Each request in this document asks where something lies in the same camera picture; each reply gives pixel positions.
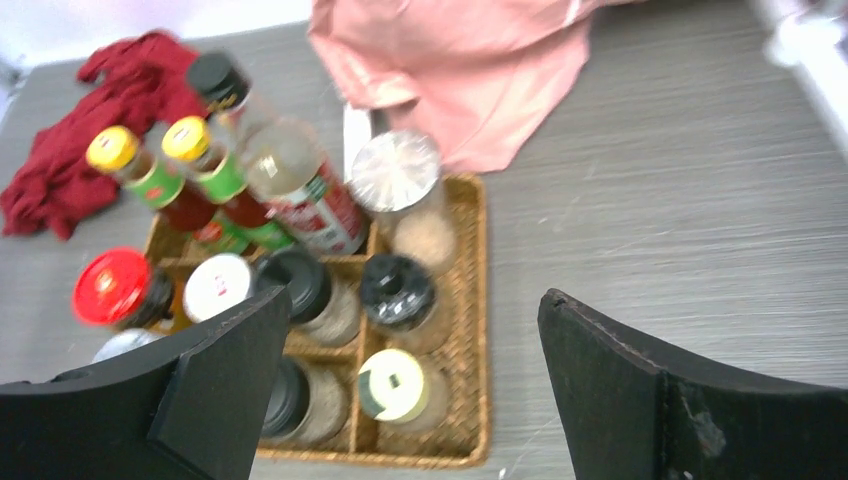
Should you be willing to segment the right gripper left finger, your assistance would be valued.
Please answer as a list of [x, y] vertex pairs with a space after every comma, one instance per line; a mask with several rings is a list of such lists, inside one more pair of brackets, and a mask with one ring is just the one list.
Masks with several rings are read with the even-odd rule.
[[174, 335], [1, 388], [5, 479], [246, 479], [291, 300], [266, 289]]

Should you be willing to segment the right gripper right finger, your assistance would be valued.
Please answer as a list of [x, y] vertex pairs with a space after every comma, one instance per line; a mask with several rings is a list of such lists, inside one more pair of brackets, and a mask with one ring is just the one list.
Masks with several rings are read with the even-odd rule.
[[579, 479], [843, 479], [847, 393], [733, 367], [556, 289], [537, 325]]

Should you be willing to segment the white lid sauce jar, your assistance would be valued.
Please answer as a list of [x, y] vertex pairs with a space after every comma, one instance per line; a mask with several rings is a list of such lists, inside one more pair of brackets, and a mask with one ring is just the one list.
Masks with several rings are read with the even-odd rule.
[[254, 270], [243, 257], [222, 253], [202, 262], [189, 276], [183, 309], [194, 323], [208, 320], [253, 293]]

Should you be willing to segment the red cap bottle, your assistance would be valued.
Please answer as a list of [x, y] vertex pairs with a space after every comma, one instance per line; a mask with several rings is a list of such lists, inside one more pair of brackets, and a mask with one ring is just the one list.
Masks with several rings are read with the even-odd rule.
[[150, 328], [173, 318], [175, 285], [138, 250], [105, 251], [80, 272], [70, 305], [83, 323], [117, 330]]

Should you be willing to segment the black cap sesame shaker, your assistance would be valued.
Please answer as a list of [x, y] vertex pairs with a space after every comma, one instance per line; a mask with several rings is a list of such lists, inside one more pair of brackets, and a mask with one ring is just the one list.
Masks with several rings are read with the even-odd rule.
[[311, 252], [289, 247], [266, 253], [255, 264], [253, 290], [284, 286], [291, 299], [292, 328], [326, 347], [342, 347], [359, 333], [357, 297]]

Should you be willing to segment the woven bamboo divided tray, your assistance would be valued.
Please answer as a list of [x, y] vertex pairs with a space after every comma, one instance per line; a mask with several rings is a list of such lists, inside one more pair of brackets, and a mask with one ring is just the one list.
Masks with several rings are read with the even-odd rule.
[[448, 339], [430, 356], [451, 388], [445, 420], [421, 434], [401, 433], [366, 416], [358, 405], [357, 372], [363, 361], [395, 347], [366, 323], [341, 347], [321, 346], [305, 335], [289, 334], [284, 352], [331, 370], [347, 389], [346, 423], [333, 438], [312, 446], [263, 440], [258, 458], [356, 464], [376, 468], [462, 469], [483, 464], [489, 454], [491, 395], [487, 338], [487, 218], [485, 186], [472, 174], [448, 174], [444, 191], [457, 232], [458, 259], [442, 276], [453, 295]]

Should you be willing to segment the yellow lid spice jar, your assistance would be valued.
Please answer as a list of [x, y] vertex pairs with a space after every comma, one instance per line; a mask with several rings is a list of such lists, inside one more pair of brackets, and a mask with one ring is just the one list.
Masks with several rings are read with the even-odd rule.
[[402, 349], [368, 357], [357, 374], [357, 391], [369, 418], [400, 433], [430, 433], [448, 417], [446, 374], [429, 358]]

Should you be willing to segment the black cap pepper grinder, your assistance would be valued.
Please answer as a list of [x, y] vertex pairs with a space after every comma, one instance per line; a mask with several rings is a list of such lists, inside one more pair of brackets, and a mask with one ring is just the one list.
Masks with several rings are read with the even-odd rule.
[[370, 257], [359, 298], [369, 325], [413, 354], [436, 351], [453, 330], [451, 288], [410, 257], [388, 253]]

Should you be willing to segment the tall soy sauce bottle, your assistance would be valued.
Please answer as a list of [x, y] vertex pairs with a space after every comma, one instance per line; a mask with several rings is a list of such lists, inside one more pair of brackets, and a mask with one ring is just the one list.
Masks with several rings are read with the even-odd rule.
[[308, 123], [284, 116], [224, 52], [198, 56], [186, 82], [229, 134], [245, 179], [272, 219], [321, 254], [363, 247], [364, 215]]

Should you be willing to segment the yellow cap chili sauce bottle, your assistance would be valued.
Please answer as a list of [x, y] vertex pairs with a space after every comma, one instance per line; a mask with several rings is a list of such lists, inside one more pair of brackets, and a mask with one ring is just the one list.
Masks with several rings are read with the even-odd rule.
[[255, 251], [217, 205], [176, 167], [158, 159], [128, 128], [110, 126], [101, 131], [89, 144], [85, 158], [90, 166], [139, 197], [171, 231], [204, 251], [240, 255]]

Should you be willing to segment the clear jar silver lid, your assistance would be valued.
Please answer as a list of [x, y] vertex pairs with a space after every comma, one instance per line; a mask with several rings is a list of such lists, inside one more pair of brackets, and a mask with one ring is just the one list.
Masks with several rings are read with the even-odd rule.
[[348, 185], [394, 254], [409, 257], [434, 276], [446, 274], [458, 255], [435, 141], [411, 130], [379, 134], [350, 163]]

